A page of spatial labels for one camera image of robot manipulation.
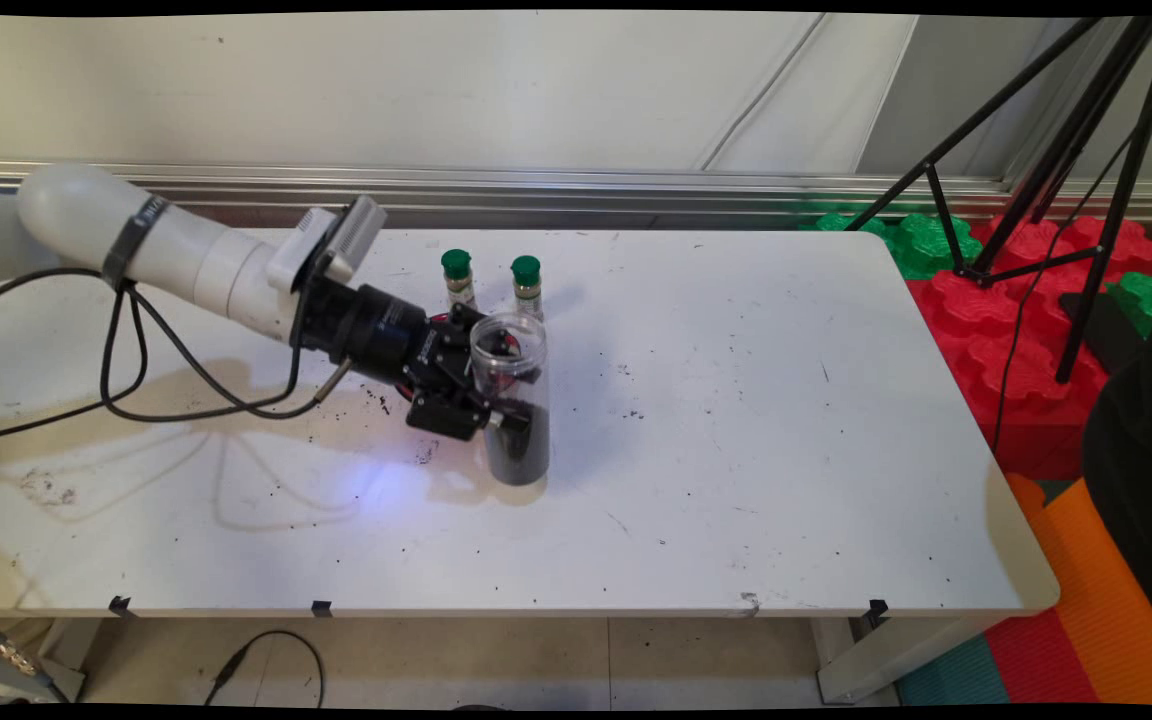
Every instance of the table leg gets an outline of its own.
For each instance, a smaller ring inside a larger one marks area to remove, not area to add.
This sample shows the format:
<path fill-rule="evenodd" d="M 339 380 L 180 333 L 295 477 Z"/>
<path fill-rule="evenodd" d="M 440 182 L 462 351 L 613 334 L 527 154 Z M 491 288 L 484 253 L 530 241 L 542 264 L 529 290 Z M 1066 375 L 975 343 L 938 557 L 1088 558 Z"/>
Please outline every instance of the table leg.
<path fill-rule="evenodd" d="M 833 643 L 828 653 L 823 653 L 817 673 L 820 702 L 851 705 L 863 700 L 1005 619 L 1006 615 L 888 617 L 854 646 L 838 652 L 840 647 Z M 819 638 L 827 632 L 826 624 L 846 623 L 846 619 L 813 620 L 813 623 L 819 623 L 819 630 L 814 628 Z"/>

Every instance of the red foam block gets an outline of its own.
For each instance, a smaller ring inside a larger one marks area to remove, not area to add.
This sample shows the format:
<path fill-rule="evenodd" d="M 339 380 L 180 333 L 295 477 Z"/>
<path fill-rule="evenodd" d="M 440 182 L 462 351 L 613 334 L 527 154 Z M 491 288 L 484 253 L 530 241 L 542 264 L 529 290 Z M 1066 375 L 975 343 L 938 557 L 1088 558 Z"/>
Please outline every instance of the red foam block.
<path fill-rule="evenodd" d="M 984 634 L 1011 702 L 1100 702 L 1055 609 Z"/>

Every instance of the green cap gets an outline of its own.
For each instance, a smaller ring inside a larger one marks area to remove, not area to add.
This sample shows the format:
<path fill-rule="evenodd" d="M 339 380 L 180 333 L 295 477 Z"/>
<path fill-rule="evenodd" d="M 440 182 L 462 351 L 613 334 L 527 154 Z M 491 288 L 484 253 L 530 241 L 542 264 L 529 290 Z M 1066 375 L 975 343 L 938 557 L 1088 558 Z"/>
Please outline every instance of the green cap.
<path fill-rule="evenodd" d="M 444 252 L 444 273 L 453 281 L 470 274 L 470 253 L 461 249 Z"/>
<path fill-rule="evenodd" d="M 509 265 L 513 270 L 513 282 L 522 287 L 531 287 L 540 283 L 540 260 L 536 260 L 531 255 L 521 255 Z"/>

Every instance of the black cable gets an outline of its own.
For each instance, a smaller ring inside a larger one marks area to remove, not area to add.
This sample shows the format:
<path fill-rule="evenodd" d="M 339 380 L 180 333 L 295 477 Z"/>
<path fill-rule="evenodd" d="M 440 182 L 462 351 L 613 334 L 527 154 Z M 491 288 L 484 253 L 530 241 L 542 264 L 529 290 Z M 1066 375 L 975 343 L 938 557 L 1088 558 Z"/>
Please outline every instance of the black cable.
<path fill-rule="evenodd" d="M 150 301 L 145 300 L 145 296 L 141 295 L 141 291 L 136 290 L 136 287 L 129 285 L 127 288 L 128 296 L 131 296 L 132 305 L 145 306 L 146 313 L 150 318 L 159 325 L 159 329 L 162 331 L 165 336 L 172 341 L 172 344 L 177 348 L 180 356 L 184 357 L 184 361 L 191 366 L 198 377 L 204 379 L 211 389 L 214 389 L 218 395 L 228 400 L 232 406 L 228 407 L 217 407 L 212 410 L 200 410 L 197 414 L 180 414 L 180 415 L 142 415 L 131 414 L 131 411 L 123 410 L 122 407 L 114 406 L 114 399 L 109 397 L 109 361 L 114 354 L 114 340 L 118 333 L 116 316 L 115 320 L 109 324 L 109 333 L 105 338 L 105 354 L 101 358 L 101 377 L 100 377 L 100 393 L 101 400 L 105 401 L 105 406 L 109 408 L 111 414 L 115 414 L 119 418 L 126 418 L 128 420 L 141 420 L 141 423 L 180 423 L 181 420 L 200 420 L 205 418 L 219 418 L 221 415 L 233 415 L 233 414 L 247 414 L 256 415 L 257 418 L 266 418 L 272 420 L 285 420 L 288 418 L 296 418 L 297 415 L 308 414 L 308 411 L 314 409 L 319 406 L 320 400 L 318 397 L 311 397 L 304 406 L 297 407 L 297 409 L 285 411 L 283 414 L 271 414 L 266 410 L 260 410 L 263 406 L 273 406 L 275 402 L 283 401 L 286 397 L 290 396 L 294 389 L 296 389 L 297 382 L 300 382 L 301 376 L 301 327 L 303 324 L 303 318 L 305 318 L 305 296 L 306 293 L 302 291 L 300 301 L 296 306 L 296 319 L 291 324 L 291 372 L 288 373 L 287 387 L 283 392 L 278 393 L 273 397 L 265 397 L 265 400 L 257 400 L 255 402 L 247 402 L 242 397 L 234 396 L 232 392 L 228 392 L 207 370 L 198 363 L 192 353 L 189 353 L 189 348 L 184 346 L 184 342 L 180 341 L 180 336 L 175 334 L 175 331 L 170 327 L 168 323 L 159 314 L 159 311 L 154 305 L 150 304 Z"/>
<path fill-rule="evenodd" d="M 301 635 L 291 632 L 291 630 L 265 630 L 265 632 L 256 635 L 255 638 L 248 641 L 243 647 L 238 647 L 238 652 L 234 653 L 229 661 L 225 662 L 225 666 L 221 667 L 220 673 L 215 675 L 215 682 L 211 685 L 211 692 L 207 694 L 207 699 L 202 702 L 202 705 L 211 705 L 211 702 L 217 697 L 219 689 L 223 688 L 225 683 L 229 682 L 229 679 L 233 679 L 234 672 L 237 670 L 238 666 L 243 664 L 243 659 L 247 657 L 247 649 L 250 649 L 253 642 L 264 638 L 265 635 L 288 635 L 288 637 L 301 641 L 303 646 L 310 649 L 310 652 L 314 653 L 314 664 L 319 666 L 319 702 L 317 702 L 317 705 L 314 706 L 323 707 L 323 695 L 326 689 L 326 676 L 323 674 L 323 657 L 319 655 L 319 651 L 317 651 L 313 643 L 302 638 Z"/>
<path fill-rule="evenodd" d="M 20 275 L 20 278 L 15 278 L 14 281 L 0 286 L 0 297 L 6 295 L 6 293 L 13 291 L 15 290 L 15 288 L 18 288 L 23 285 L 38 281 L 38 279 L 51 278 L 56 275 L 83 275 L 97 279 L 100 279 L 101 276 L 101 274 L 94 272 L 94 270 L 86 270 L 86 268 L 40 270 L 40 272 L 37 273 Z M 122 296 L 122 291 L 118 294 L 114 301 L 115 314 L 118 314 L 119 311 L 120 296 Z M 150 356 L 147 356 L 147 348 L 145 346 L 145 327 L 143 327 L 143 324 L 141 323 L 141 308 L 134 304 L 132 304 L 132 324 L 136 325 L 136 340 L 138 343 L 141 343 L 141 370 L 138 370 L 136 374 L 136 381 L 132 381 L 131 386 L 128 386 L 127 388 L 119 392 L 119 394 L 114 396 L 115 401 L 132 395 L 132 393 L 141 387 L 141 384 L 145 381 L 145 373 L 147 372 L 147 366 L 150 366 Z M 58 423 L 59 420 L 74 418 L 74 416 L 77 415 L 91 414 L 92 410 L 100 409 L 100 407 L 105 407 L 104 400 L 97 402 L 90 402 L 90 404 L 83 407 L 76 407 L 76 409 L 65 411 L 65 414 L 50 415 L 46 416 L 46 418 L 40 418 L 38 420 L 29 420 L 28 423 L 12 425 L 12 427 L 8 429 L 0 429 L 0 437 L 24 432 L 24 430 L 40 429 L 41 425 L 50 425 L 51 423 Z"/>
<path fill-rule="evenodd" d="M 1038 264 L 1038 270 L 1034 272 L 1034 281 L 1029 283 L 1025 295 L 1020 297 L 1020 305 L 1016 306 L 1016 327 L 1011 332 L 1011 349 L 1007 351 L 1007 362 L 1002 365 L 1002 382 L 1001 387 L 998 388 L 998 416 L 995 417 L 995 420 L 993 420 L 993 442 L 990 446 L 991 450 L 995 455 L 998 454 L 998 438 L 1002 434 L 1002 410 L 1005 409 L 1005 402 L 1007 399 L 1007 373 L 1011 370 L 1011 359 L 1014 359 L 1016 355 L 1016 343 L 1020 341 L 1020 323 L 1025 313 L 1025 302 L 1029 301 L 1029 296 L 1033 295 L 1034 288 L 1038 287 L 1038 281 L 1043 278 L 1043 271 L 1047 268 L 1047 263 L 1052 259 L 1052 252 L 1055 252 L 1056 250 L 1056 241 L 1060 240 L 1061 233 L 1064 232 L 1064 228 L 1068 228 L 1071 223 L 1074 223 L 1074 218 L 1078 217 L 1079 211 L 1083 210 L 1083 205 L 1087 205 L 1087 200 L 1092 199 L 1092 192 L 1096 192 L 1097 187 L 1100 187 L 1101 181 L 1105 176 L 1107 176 L 1108 172 L 1111 172 L 1111 168 L 1114 167 L 1119 156 L 1123 154 L 1123 151 L 1128 149 L 1128 145 L 1132 143 L 1132 138 L 1137 135 L 1137 129 L 1139 128 L 1132 128 L 1132 131 L 1123 138 L 1123 143 L 1121 143 L 1119 149 L 1114 151 L 1114 156 L 1111 156 L 1111 160 L 1105 164 L 1105 168 L 1101 168 L 1100 176 L 1096 177 L 1096 182 L 1092 183 L 1092 187 L 1084 192 L 1083 199 L 1078 200 L 1078 205 L 1076 205 L 1069 217 L 1064 219 L 1064 222 L 1060 225 L 1060 228 L 1056 228 L 1056 234 L 1053 234 L 1051 243 L 1047 244 L 1047 255 L 1043 257 L 1043 263 Z"/>
<path fill-rule="evenodd" d="M 329 263 L 329 260 L 332 260 L 332 258 L 329 258 L 329 255 L 326 253 L 320 255 L 319 258 L 317 258 L 317 260 L 314 262 L 314 270 L 312 270 L 310 276 L 314 278 L 317 274 L 319 274 L 321 270 L 325 268 L 326 264 Z M 15 278 L 13 279 L 13 281 L 1 286 L 0 297 L 6 295 L 6 293 L 8 291 L 15 290 L 15 288 L 38 281 L 38 279 L 55 276 L 55 275 L 84 275 L 92 278 L 101 278 L 101 274 L 97 273 L 96 270 L 86 270 L 86 268 L 38 270 L 38 272 L 20 275 L 20 278 Z M 119 392 L 118 395 L 111 395 L 109 366 L 111 364 L 113 364 L 114 343 L 118 336 L 119 318 L 120 316 L 122 316 L 124 296 L 131 297 L 132 324 L 136 325 L 137 343 L 141 347 L 141 371 L 137 373 L 136 381 L 134 381 L 131 386 L 124 388 L 122 392 Z M 145 300 L 145 296 L 141 295 L 141 291 L 138 291 L 136 288 L 136 283 L 134 282 L 123 283 L 123 286 L 120 287 L 118 291 L 115 291 L 114 310 L 113 313 L 109 314 L 109 328 L 108 332 L 106 332 L 105 336 L 105 350 L 101 356 L 100 401 L 92 402 L 92 404 L 77 407 L 77 409 L 65 411 L 65 414 L 51 415 L 47 416 L 47 418 L 41 418 L 39 420 L 30 420 L 29 423 L 13 425 L 13 427 L 9 429 L 0 429 L 0 437 L 23 432 L 23 430 L 41 427 L 41 425 L 55 423 L 55 420 L 73 418 L 73 416 L 76 415 L 88 414 L 88 411 L 96 410 L 97 407 L 105 407 L 105 409 L 108 409 L 111 414 L 115 414 L 120 416 L 120 418 L 126 418 L 128 420 L 142 420 L 142 423 L 179 423 L 179 420 L 199 420 L 206 418 L 219 418 L 219 416 L 233 415 L 233 414 L 251 414 L 259 416 L 259 418 L 266 418 L 272 420 L 285 420 L 289 418 L 296 418 L 296 416 L 298 415 L 308 414 L 308 411 L 314 409 L 314 407 L 319 406 L 324 401 L 325 395 L 314 395 L 305 404 L 296 407 L 296 409 L 293 410 L 283 411 L 282 414 L 273 414 L 273 411 L 262 410 L 262 407 L 273 406 L 275 402 L 282 401 L 286 397 L 290 396 L 294 389 L 296 389 L 297 384 L 300 382 L 301 328 L 303 325 L 303 319 L 305 319 L 306 296 L 308 296 L 306 287 L 302 287 L 300 300 L 297 301 L 297 306 L 296 306 L 296 319 L 294 319 L 294 323 L 291 324 L 291 338 L 289 338 L 289 341 L 291 341 L 291 367 L 289 367 L 288 372 L 287 387 L 283 388 L 283 392 L 280 392 L 279 395 L 275 395 L 273 397 L 265 397 L 264 400 L 247 402 L 242 400 L 242 397 L 233 395 L 233 393 L 228 392 L 227 388 L 221 386 L 221 384 L 217 381 L 217 379 L 212 377 L 211 373 L 207 373 L 207 370 L 204 369 L 204 366 L 200 363 L 198 363 L 192 353 L 189 353 L 184 342 L 180 340 L 177 333 L 175 333 L 170 327 L 170 325 L 162 318 L 162 314 L 159 314 L 159 311 L 157 311 L 154 305 L 152 305 L 150 301 Z M 198 411 L 197 414 L 180 414 L 180 415 L 132 414 L 132 411 L 123 410 L 122 407 L 115 406 L 118 401 L 123 400 L 123 397 L 131 395 L 132 392 L 135 392 L 138 387 L 141 387 L 141 384 L 143 382 L 143 379 L 145 379 L 145 374 L 147 372 L 147 346 L 145 341 L 145 327 L 143 327 L 143 323 L 141 319 L 142 306 L 145 308 L 146 313 L 150 314 L 150 318 L 154 319 L 154 323 L 159 325 L 159 328 L 162 331 L 165 336 L 167 336 L 168 340 L 172 341 L 172 343 L 175 346 L 175 348 L 177 348 L 180 356 L 184 357 L 184 361 L 187 361 L 189 366 L 191 366 L 195 370 L 195 372 L 198 373 L 198 377 L 204 379 L 204 381 L 209 384 L 209 386 L 212 389 L 214 389 L 215 393 L 218 393 L 218 395 L 225 397 L 225 400 L 228 400 L 230 402 L 229 406 L 218 407 L 218 409 L 214 410 Z"/>

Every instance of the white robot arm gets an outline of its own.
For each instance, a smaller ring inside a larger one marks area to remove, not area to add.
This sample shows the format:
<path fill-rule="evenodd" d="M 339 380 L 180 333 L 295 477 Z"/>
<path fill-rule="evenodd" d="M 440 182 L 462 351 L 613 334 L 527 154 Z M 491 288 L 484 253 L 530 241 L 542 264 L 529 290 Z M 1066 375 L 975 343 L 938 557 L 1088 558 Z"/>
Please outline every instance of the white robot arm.
<path fill-rule="evenodd" d="M 393 384 L 412 401 L 412 427 L 468 439 L 490 420 L 530 422 L 526 409 L 493 409 L 473 387 L 468 338 L 483 314 L 457 304 L 430 319 L 374 287 L 344 285 L 384 223 L 366 196 L 342 215 L 311 209 L 279 247 L 90 165 L 36 170 L 17 205 L 28 234 L 67 264 L 100 270 L 115 290 L 154 286 L 264 336 L 325 351 L 340 365 L 335 378 L 349 369 Z"/>
<path fill-rule="evenodd" d="M 128 218 L 151 200 L 149 192 L 91 165 L 50 165 L 20 184 L 20 220 L 50 250 L 100 270 Z M 357 222 L 349 228 L 349 252 L 338 252 L 340 272 L 329 272 L 340 282 L 361 264 L 385 219 L 385 211 L 370 199 L 351 211 Z M 126 276 L 288 342 L 296 313 L 291 278 L 335 219 L 326 210 L 312 210 L 275 249 L 250 234 L 164 205 L 127 264 Z"/>

